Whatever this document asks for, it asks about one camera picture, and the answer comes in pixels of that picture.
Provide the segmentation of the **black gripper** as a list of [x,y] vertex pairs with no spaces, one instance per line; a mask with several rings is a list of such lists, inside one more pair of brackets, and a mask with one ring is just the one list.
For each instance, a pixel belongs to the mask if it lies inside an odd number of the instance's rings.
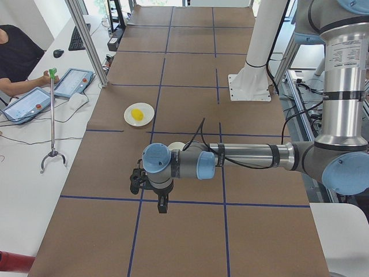
[[153,188],[153,191],[158,195],[157,209],[160,214],[166,214],[168,211],[169,194],[173,190],[174,185],[170,184],[166,188]]

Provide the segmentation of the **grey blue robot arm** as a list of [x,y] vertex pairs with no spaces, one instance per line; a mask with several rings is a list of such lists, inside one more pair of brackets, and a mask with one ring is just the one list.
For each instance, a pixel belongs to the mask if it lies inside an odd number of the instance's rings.
[[295,37],[325,44],[322,129],[312,142],[207,144],[182,149],[147,146],[130,177],[130,190],[152,190],[160,213],[168,209],[174,179],[211,179],[227,165],[299,171],[341,195],[368,188],[368,142],[361,135],[368,64],[367,1],[299,1]]

